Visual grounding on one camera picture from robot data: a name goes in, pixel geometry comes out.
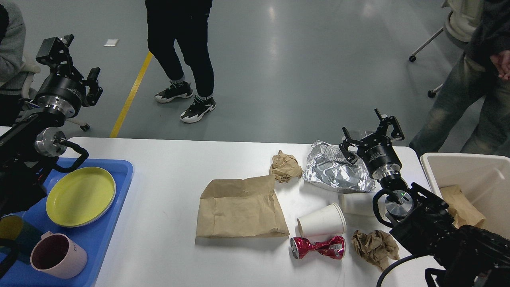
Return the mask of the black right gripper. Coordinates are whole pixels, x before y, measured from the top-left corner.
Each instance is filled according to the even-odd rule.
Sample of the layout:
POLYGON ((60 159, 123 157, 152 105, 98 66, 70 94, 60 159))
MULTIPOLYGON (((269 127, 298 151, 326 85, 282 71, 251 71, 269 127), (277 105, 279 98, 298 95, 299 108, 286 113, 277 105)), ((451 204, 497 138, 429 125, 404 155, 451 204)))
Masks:
POLYGON ((383 179, 400 173, 402 163, 391 141, 403 141, 405 136, 395 116, 381 114, 377 108, 375 113, 380 120, 375 134, 370 134, 363 139, 353 139, 348 129, 343 127, 344 138, 339 144, 339 149, 349 164, 354 165, 361 158, 372 179, 383 179), (392 128, 389 137, 387 136, 388 127, 392 128), (351 152, 349 147, 355 147, 356 151, 351 152))

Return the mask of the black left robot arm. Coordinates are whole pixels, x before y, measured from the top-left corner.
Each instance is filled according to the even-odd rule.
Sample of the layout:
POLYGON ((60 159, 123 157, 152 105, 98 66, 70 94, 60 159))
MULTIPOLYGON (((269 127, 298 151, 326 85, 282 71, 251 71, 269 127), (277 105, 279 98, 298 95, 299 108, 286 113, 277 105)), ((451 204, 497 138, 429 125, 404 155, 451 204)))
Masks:
POLYGON ((84 78, 69 53, 74 36, 43 41, 37 62, 50 68, 36 95, 37 109, 20 113, 16 124, 0 139, 0 214, 27 211, 46 197, 43 184, 53 170, 70 173, 88 158, 88 152, 66 139, 60 127, 82 107, 97 104, 103 89, 100 68, 84 78))

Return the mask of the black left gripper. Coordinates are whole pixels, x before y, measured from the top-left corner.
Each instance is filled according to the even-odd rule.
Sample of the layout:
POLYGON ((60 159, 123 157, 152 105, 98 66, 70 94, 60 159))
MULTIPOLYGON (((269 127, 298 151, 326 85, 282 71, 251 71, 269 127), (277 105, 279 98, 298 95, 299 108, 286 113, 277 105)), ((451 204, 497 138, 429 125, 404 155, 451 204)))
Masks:
POLYGON ((74 118, 81 107, 95 106, 99 101, 103 89, 97 80, 100 67, 92 68, 88 77, 75 81, 75 68, 69 53, 69 46, 74 35, 63 38, 53 37, 45 39, 36 55, 36 61, 49 67, 49 76, 44 80, 35 96, 35 102, 40 107, 53 106, 62 112, 66 118, 74 118))

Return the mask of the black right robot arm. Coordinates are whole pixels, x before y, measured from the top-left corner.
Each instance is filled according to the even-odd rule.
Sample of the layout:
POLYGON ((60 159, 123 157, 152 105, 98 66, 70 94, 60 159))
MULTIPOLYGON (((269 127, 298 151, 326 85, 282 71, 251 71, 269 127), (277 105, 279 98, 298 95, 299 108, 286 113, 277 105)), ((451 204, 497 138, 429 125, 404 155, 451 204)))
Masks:
POLYGON ((507 287, 509 240, 472 225, 454 227, 448 204, 441 197, 415 182, 407 184, 392 147, 393 140, 404 139, 399 122, 377 109, 375 113, 380 121, 376 131, 356 140, 343 128, 345 137, 339 149, 351 165, 361 159, 370 178, 381 185, 372 198, 373 213, 410 252, 382 272, 377 286, 400 264, 433 256, 444 269, 425 270, 429 287, 507 287))

